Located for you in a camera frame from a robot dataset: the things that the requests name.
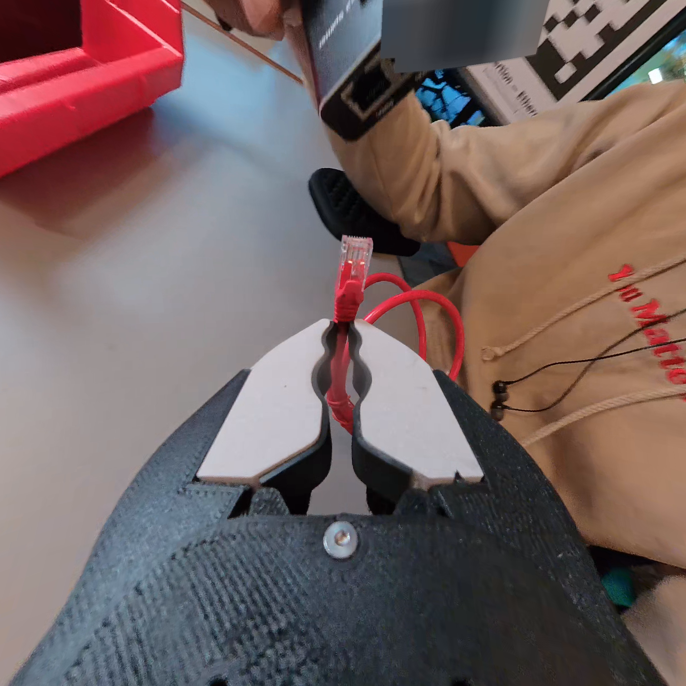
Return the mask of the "red plastic bin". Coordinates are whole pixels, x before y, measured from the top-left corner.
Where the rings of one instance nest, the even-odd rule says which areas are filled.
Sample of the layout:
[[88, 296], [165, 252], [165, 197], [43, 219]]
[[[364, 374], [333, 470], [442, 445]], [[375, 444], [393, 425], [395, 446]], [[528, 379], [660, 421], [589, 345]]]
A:
[[2, 1], [1, 175], [180, 87], [179, 1]]

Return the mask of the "black wired earphones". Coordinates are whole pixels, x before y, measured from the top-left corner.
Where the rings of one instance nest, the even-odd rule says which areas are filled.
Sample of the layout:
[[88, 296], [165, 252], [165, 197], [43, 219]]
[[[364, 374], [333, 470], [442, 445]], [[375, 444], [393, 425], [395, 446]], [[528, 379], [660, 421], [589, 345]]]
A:
[[[650, 338], [651, 342], [649, 344], [643, 345], [642, 347], [629, 348], [619, 353], [612, 352], [614, 349], [620, 347], [622, 344], [626, 343], [630, 339], [638, 336], [638, 334], [646, 335], [647, 332], [648, 327], [631, 330], [630, 333], [627, 333], [624, 337], [608, 345], [605, 349], [601, 351], [600, 354], [594, 357], [566, 359], [563, 361], [551, 362], [535, 369], [534, 371], [528, 374], [525, 374], [522, 377], [519, 377], [518, 379], [510, 381], [494, 381], [492, 384], [493, 402], [490, 408], [492, 418], [495, 419], [496, 422], [502, 422], [506, 412], [517, 412], [521, 414], [543, 414], [553, 409], [554, 407], [560, 405], [563, 402], [563, 400], [565, 400], [572, 393], [572, 391], [576, 389], [576, 387], [581, 383], [585, 376], [591, 371], [592, 367], [594, 367], [599, 362], [606, 361], [607, 359], [631, 356], [636, 353], [642, 353], [646, 351], [656, 351], [657, 348], [666, 347], [667, 345], [672, 344], [678, 347], [680, 344], [685, 342], [685, 337], [676, 339], [666, 338], [665, 340], [662, 340], [657, 335], [655, 335], [653, 336], [653, 338]], [[576, 378], [568, 385], [568, 387], [566, 387], [564, 391], [561, 392], [561, 394], [556, 399], [554, 399], [548, 405], [538, 408], [522, 408], [508, 405], [508, 402], [510, 400], [510, 388], [512, 386], [521, 384], [527, 381], [528, 379], [536, 376], [537, 374], [540, 374], [556, 366], [573, 366], [580, 364], [583, 365], [583, 368], [576, 376]]]

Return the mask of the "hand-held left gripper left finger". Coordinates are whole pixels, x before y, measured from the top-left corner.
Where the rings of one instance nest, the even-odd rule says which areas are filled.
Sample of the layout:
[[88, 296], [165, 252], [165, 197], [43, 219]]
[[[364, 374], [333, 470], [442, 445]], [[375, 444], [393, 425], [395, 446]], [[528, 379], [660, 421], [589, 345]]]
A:
[[195, 478], [204, 484], [273, 488], [305, 515], [332, 462], [330, 362], [338, 328], [321, 319], [247, 370]]

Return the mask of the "person's right forearm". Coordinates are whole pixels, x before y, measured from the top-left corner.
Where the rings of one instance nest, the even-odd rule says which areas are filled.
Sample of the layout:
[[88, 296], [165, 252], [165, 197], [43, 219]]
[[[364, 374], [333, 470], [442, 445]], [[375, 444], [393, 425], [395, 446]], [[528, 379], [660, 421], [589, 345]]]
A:
[[595, 156], [684, 114], [685, 83], [671, 81], [489, 128], [432, 123], [408, 95], [355, 142], [324, 130], [355, 190], [405, 236], [476, 245]]

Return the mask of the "black and white pattern poster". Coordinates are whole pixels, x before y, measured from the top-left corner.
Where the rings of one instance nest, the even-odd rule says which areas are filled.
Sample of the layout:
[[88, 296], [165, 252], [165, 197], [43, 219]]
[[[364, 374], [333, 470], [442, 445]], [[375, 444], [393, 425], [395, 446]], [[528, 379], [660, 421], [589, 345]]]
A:
[[551, 1], [535, 54], [462, 74], [495, 121], [521, 121], [587, 98], [684, 11], [684, 1]]

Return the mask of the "teal object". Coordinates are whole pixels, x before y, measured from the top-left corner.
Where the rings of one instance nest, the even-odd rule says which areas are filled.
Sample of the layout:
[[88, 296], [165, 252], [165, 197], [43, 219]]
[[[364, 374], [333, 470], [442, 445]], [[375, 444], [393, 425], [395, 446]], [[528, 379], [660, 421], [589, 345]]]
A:
[[602, 585], [618, 611], [623, 612], [637, 599], [632, 572], [627, 567], [613, 567], [602, 574]]

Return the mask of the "black ethernet port adapter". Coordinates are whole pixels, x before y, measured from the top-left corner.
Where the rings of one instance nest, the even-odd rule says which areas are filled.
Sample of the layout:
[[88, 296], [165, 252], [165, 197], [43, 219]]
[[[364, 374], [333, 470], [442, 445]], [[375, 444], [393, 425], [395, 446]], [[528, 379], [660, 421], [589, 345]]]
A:
[[383, 58], [382, 1], [301, 1], [318, 114], [355, 142], [427, 78]]

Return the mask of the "person's right hand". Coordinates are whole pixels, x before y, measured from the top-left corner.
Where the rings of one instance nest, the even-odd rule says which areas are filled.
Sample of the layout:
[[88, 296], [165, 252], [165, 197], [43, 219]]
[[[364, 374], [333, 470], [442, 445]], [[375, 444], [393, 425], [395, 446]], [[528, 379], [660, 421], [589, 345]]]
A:
[[232, 28], [252, 36], [282, 40], [302, 25], [300, 1], [236, 1], [225, 19]]

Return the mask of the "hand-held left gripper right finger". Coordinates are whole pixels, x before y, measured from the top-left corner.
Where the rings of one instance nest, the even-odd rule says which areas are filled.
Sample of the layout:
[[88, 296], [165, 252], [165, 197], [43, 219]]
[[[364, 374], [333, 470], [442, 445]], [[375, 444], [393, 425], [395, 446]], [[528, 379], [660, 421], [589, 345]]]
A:
[[351, 459], [368, 491], [396, 505], [406, 491], [479, 484], [484, 471], [432, 368], [363, 320], [350, 326]]

